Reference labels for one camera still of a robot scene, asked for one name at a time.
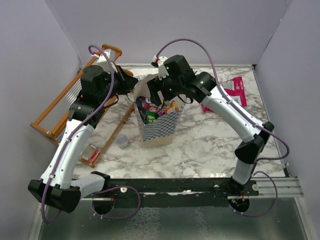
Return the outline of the blue checkered paper bag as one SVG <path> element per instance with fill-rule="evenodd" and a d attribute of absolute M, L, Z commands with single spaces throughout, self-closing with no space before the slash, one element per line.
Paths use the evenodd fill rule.
<path fill-rule="evenodd" d="M 147 82 L 157 76 L 157 74 L 145 75 L 138 81 L 133 89 L 132 101 L 134 102 L 134 112 L 138 123 L 140 145 L 143 148 L 170 145 L 173 142 L 178 120 L 185 107 L 185 103 L 183 101 L 187 99 L 185 96 L 176 96 L 171 100 L 164 101 L 162 93 L 159 91 L 158 94 L 163 103 L 168 106 L 172 101 L 175 101 L 175 103 L 179 107 L 179 110 L 159 116 L 159 118 L 155 122 L 146 124 L 146 116 L 141 116 L 141 114 L 139 113 L 136 105 L 136 99 L 138 97 L 146 97 L 150 99 L 150 91 L 148 89 Z"/>

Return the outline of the pink snack bag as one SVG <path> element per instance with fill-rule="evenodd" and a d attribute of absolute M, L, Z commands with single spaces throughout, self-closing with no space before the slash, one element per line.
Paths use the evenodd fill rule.
<path fill-rule="evenodd" d="M 247 106 L 243 78 L 241 76 L 220 83 L 226 93 L 241 107 Z"/>

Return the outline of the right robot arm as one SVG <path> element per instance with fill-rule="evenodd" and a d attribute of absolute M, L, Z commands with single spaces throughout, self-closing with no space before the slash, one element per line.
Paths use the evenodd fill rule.
<path fill-rule="evenodd" d="M 237 162 L 229 189 L 236 196 L 242 195 L 274 125 L 248 113 L 210 73 L 195 73 L 183 55 L 155 56 L 151 64 L 158 69 L 158 75 L 147 82 L 152 103 L 160 106 L 184 95 L 217 113 L 239 135 L 241 143 L 234 151 Z"/>

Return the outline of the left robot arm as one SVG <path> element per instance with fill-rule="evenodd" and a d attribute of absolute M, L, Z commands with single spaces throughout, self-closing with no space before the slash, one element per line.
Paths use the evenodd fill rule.
<path fill-rule="evenodd" d="M 71 213 L 82 198 L 93 193 L 103 198 L 110 193 L 108 175 L 94 171 L 85 178 L 73 180 L 73 172 L 88 138 L 105 113 L 106 101 L 127 95 L 137 83 L 138 79 L 120 66 L 116 66 L 113 73 L 98 65 L 83 69 L 81 89 L 69 108 L 60 144 L 40 179 L 28 184 L 29 192 L 42 205 Z"/>

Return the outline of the brown chocolate candy pack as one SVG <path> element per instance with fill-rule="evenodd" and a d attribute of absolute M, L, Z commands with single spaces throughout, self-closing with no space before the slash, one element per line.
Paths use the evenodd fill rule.
<path fill-rule="evenodd" d="M 159 109 L 157 110 L 157 115 L 158 115 L 159 117 L 165 115 L 165 114 L 166 114 L 166 108 L 167 108 L 167 105 L 166 105 L 165 103 L 163 103 L 163 104 L 159 107 Z"/>

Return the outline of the purple berries snack pack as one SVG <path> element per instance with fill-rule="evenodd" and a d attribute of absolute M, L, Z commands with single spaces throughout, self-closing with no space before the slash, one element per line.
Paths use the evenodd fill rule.
<path fill-rule="evenodd" d="M 148 97 L 138 97 L 135 104 L 141 116 L 146 116 L 147 111 L 157 113 L 159 110 L 158 106 L 152 103 Z"/>

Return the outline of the orange snack pack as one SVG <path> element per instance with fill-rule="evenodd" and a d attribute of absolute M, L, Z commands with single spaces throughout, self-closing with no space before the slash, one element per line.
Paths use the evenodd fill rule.
<path fill-rule="evenodd" d="M 170 114 L 170 113 L 177 112 L 178 110 L 179 110 L 178 105 L 176 104 L 175 101 L 172 101 L 172 102 L 165 108 L 164 113 L 167 115 L 167 114 Z"/>

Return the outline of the green snack pack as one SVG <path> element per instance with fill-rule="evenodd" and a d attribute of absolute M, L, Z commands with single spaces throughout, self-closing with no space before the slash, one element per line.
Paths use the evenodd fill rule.
<path fill-rule="evenodd" d="M 156 112 L 146 111 L 146 124 L 151 124 L 159 118 L 159 115 Z"/>

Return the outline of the small clear plastic cup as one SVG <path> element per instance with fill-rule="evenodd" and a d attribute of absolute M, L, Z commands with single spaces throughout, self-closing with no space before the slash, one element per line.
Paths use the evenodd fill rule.
<path fill-rule="evenodd" d="M 127 137 L 127 135 L 125 134 L 119 134 L 117 137 L 116 137 L 116 144 L 119 148 L 121 149 L 125 149 L 128 147 L 129 145 L 129 139 Z"/>

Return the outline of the red white small box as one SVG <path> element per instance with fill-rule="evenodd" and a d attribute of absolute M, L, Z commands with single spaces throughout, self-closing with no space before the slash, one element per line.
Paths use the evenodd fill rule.
<path fill-rule="evenodd" d="M 92 154 L 92 156 L 88 159 L 88 162 L 89 162 L 90 164 L 92 164 L 92 163 L 96 160 L 96 158 L 99 156 L 99 154 L 100 154 L 100 151 L 99 151 L 99 150 L 96 150 L 96 151 Z"/>

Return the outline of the orange wooden rack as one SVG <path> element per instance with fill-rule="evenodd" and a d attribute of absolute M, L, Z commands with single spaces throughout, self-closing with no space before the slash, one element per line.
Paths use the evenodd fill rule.
<path fill-rule="evenodd" d="M 35 120 L 30 126 L 38 133 L 47 138 L 55 146 L 58 146 L 67 123 L 69 107 L 76 100 L 76 94 L 81 90 L 80 77 L 83 73 L 83 66 L 80 67 L 78 74 L 73 80 L 65 87 L 65 89 L 56 97 L 56 99 L 47 107 L 47 109 Z M 106 142 L 103 147 L 98 147 L 99 155 L 95 161 L 90 164 L 88 157 L 80 157 L 79 161 L 83 164 L 94 168 L 99 160 L 102 158 L 104 152 L 111 145 L 114 137 L 125 123 L 126 119 L 133 111 L 134 105 L 128 104 L 124 107 L 125 113 L 122 113 L 121 119 L 115 122 L 115 126 L 109 126 L 104 132 L 108 133 Z"/>

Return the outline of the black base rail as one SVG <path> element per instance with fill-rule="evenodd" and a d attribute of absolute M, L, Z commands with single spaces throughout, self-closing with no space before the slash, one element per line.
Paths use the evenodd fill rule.
<path fill-rule="evenodd" d="M 227 207 L 228 199 L 259 194 L 256 181 L 244 186 L 222 178 L 110 178 L 103 193 L 92 193 L 93 201 L 115 208 Z"/>

